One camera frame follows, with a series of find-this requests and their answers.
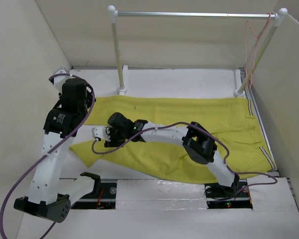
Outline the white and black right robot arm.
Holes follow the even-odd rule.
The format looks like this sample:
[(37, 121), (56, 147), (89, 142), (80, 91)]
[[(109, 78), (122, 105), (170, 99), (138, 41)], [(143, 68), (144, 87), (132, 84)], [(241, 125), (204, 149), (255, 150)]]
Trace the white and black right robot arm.
[(102, 137), (105, 147), (119, 147), (128, 139), (182, 146), (192, 161), (207, 166), (216, 177), (217, 183), (211, 186), (212, 189), (226, 197), (233, 196), (239, 189), (238, 174), (225, 165), (216, 140), (197, 122), (191, 122), (186, 127), (167, 127), (144, 119), (131, 121), (116, 112), (108, 119), (108, 126), (102, 128)]

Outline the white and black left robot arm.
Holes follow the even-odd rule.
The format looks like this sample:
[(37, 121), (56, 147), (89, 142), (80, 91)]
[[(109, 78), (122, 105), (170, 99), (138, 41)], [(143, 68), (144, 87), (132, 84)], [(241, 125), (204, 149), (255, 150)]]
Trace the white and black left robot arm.
[(93, 89), (84, 79), (72, 76), (62, 82), (59, 100), (43, 127), (43, 160), (36, 166), (28, 194), (15, 200), (16, 210), (61, 223), (79, 199), (101, 193), (100, 176), (88, 172), (81, 173), (67, 187), (59, 187), (67, 152), (94, 102)]

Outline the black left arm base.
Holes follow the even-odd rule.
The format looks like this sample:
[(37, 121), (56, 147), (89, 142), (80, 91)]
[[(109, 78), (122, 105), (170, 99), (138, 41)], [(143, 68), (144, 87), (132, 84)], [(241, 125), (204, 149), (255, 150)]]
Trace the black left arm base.
[(98, 194), (88, 194), (79, 199), (72, 209), (76, 210), (111, 210), (116, 207), (117, 181), (101, 181)]

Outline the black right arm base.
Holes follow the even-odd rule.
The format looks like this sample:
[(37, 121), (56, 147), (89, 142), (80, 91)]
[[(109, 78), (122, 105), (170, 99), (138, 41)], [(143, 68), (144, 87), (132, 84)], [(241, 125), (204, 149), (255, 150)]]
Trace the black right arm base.
[(253, 209), (251, 195), (248, 190), (242, 190), (247, 182), (238, 184), (238, 194), (228, 196), (216, 183), (205, 185), (207, 209)]

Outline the yellow trousers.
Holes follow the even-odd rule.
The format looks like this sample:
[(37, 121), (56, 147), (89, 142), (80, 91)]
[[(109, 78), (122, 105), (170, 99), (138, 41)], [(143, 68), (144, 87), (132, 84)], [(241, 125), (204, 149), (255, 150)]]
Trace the yellow trousers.
[(216, 139), (215, 155), (223, 168), (248, 178), (256, 172), (276, 169), (252, 102), (246, 98), (168, 99), (128, 96), (101, 97), (96, 100), (86, 124), (107, 126), (110, 116), (121, 113), (126, 118), (146, 120), (143, 133), (127, 144), (113, 148), (94, 142), (86, 133), (83, 142), (71, 145), (71, 150), (86, 165), (98, 159), (171, 181), (184, 183), (215, 183), (216, 176), (207, 166), (194, 162), (183, 141), (187, 124), (196, 122)]

